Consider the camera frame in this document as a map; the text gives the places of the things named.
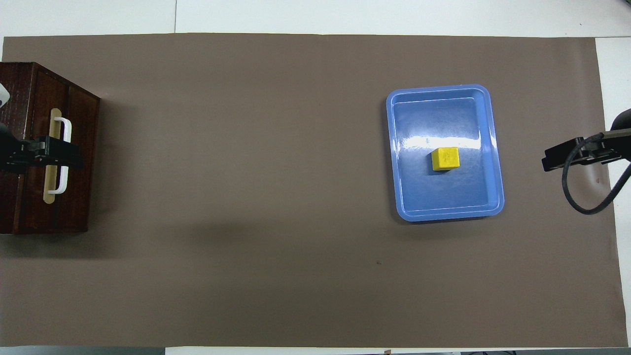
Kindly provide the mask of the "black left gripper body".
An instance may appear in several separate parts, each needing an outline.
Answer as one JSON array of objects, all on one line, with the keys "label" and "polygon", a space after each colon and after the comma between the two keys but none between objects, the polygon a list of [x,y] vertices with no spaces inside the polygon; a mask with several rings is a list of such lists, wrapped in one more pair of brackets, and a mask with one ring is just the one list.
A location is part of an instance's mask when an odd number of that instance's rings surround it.
[{"label": "black left gripper body", "polygon": [[15,165],[11,158],[13,154],[22,148],[22,144],[18,141],[13,133],[5,124],[0,124],[0,170],[7,173],[22,173],[23,168]]}]

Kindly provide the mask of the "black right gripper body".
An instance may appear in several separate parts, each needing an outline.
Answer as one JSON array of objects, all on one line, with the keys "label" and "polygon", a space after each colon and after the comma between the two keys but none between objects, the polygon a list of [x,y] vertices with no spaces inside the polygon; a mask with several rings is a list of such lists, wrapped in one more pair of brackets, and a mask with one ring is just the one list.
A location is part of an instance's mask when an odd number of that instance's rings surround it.
[{"label": "black right gripper body", "polygon": [[[613,121],[613,131],[629,130],[631,128],[631,110],[627,109],[624,112],[615,117]],[[615,140],[615,149],[620,155],[626,159],[631,160],[631,137],[619,137]]]}]

